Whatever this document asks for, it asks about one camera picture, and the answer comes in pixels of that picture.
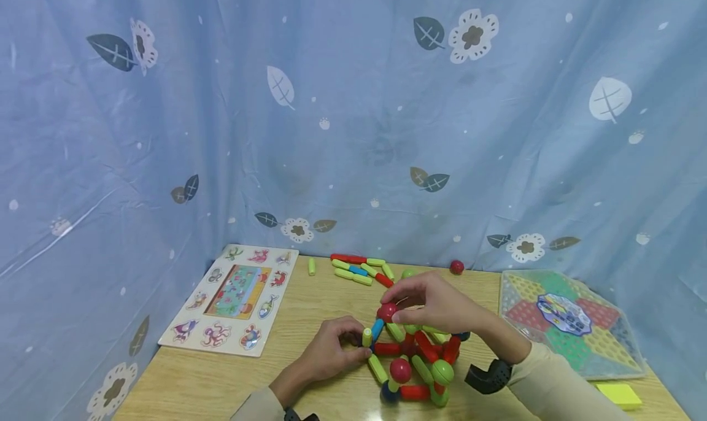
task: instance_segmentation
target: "magnetic ball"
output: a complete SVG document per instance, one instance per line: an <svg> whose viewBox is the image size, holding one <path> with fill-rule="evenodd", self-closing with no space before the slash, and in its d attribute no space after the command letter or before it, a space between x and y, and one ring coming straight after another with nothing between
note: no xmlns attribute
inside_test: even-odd
<svg viewBox="0 0 707 421"><path fill-rule="evenodd" d="M452 274L454 274L455 276L459 276L462 272L464 272L464 263L462 263L460 260L454 260L450 264L449 269Z"/></svg>
<svg viewBox="0 0 707 421"><path fill-rule="evenodd" d="M414 275L415 271L413 271L413 269L405 269L405 271L402 271L402 275L400 276L400 278L402 278L402 280L405 280L405 278L412 277Z"/></svg>
<svg viewBox="0 0 707 421"><path fill-rule="evenodd" d="M405 384L412 378L410 363L402 358L396 358L390 364L390 376L396 383Z"/></svg>
<svg viewBox="0 0 707 421"><path fill-rule="evenodd" d="M461 333L452 333L453 336L459 337L461 341L466 341L469 340L471 337L471 332L461 332Z"/></svg>
<svg viewBox="0 0 707 421"><path fill-rule="evenodd" d="M445 360L437 360L432 364L432 378L436 383L447 387L454 379L454 369Z"/></svg>
<svg viewBox="0 0 707 421"><path fill-rule="evenodd" d="M397 403L400 400L400 390L398 392L391 392L388 388L388 382L385 381L381 385L381 399L386 403Z"/></svg>
<svg viewBox="0 0 707 421"><path fill-rule="evenodd" d="M393 322L393 314L397 312L397 306L395 303L386 303L383 304L381 307L378 308L378 312L376 313L376 317L379 319L383 320L385 323L392 323Z"/></svg>

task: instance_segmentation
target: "blue fabric backdrop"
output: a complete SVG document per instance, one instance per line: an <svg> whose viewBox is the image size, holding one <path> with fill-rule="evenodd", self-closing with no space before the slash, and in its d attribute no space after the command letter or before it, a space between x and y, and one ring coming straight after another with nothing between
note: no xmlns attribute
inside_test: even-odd
<svg viewBox="0 0 707 421"><path fill-rule="evenodd" d="M0 412L110 417L241 242L557 268L707 419L706 2L0 0Z"/></svg>

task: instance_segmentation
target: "sea animal puzzle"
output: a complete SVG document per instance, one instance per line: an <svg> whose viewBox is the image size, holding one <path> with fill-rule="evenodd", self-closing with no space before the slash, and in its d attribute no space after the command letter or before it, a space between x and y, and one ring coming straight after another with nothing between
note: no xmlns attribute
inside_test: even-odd
<svg viewBox="0 0 707 421"><path fill-rule="evenodd" d="M298 250L228 245L159 340L160 346L259 357ZM230 341L234 334L236 341Z"/></svg>

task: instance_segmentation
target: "red ball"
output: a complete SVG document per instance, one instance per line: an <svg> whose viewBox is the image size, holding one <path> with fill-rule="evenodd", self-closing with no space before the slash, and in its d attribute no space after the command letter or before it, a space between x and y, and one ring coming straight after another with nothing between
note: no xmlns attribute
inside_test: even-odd
<svg viewBox="0 0 707 421"><path fill-rule="evenodd" d="M392 323L393 314L395 314L396 312L397 306L395 305L395 303L386 303L383 304L380 308L378 308L376 317L383 320L383 322L385 323Z"/></svg>
<svg viewBox="0 0 707 421"><path fill-rule="evenodd" d="M462 272L464 272L464 263L460 260L454 260L452 264L450 264L449 269L452 274L459 276Z"/></svg>
<svg viewBox="0 0 707 421"><path fill-rule="evenodd" d="M396 383L405 384L412 378L410 363L402 358L396 358L390 364L390 376Z"/></svg>

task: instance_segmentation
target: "table surface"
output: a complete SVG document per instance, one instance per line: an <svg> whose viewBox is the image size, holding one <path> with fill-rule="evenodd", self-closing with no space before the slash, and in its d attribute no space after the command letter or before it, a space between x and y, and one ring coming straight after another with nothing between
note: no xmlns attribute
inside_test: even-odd
<svg viewBox="0 0 707 421"><path fill-rule="evenodd" d="M376 316L384 287L367 287L333 275L328 258L316 258L317 273L307 274L309 257L299 257L280 304L272 333L260 358L197 352L162 347L116 413L116 420L228 420L253 390L265 387L307 346L322 320L352 314L364 325ZM396 278L404 268L392 265ZM465 271L462 276L443 272L459 290L488 309L498 311L501 276ZM384 330L382 341L389 341ZM379 387L367 366L302 394L295 410L303 418L316 413L332 420L537 420L508 389L482 396L463 382L470 362L487 367L494 358L478 337L462 343L450 385L450 401L440 409L432 402L403 402L383 406ZM386 367L390 359L383 360ZM627 381L643 401L630 412L636 420L688 420L652 370L642 379Z"/></svg>

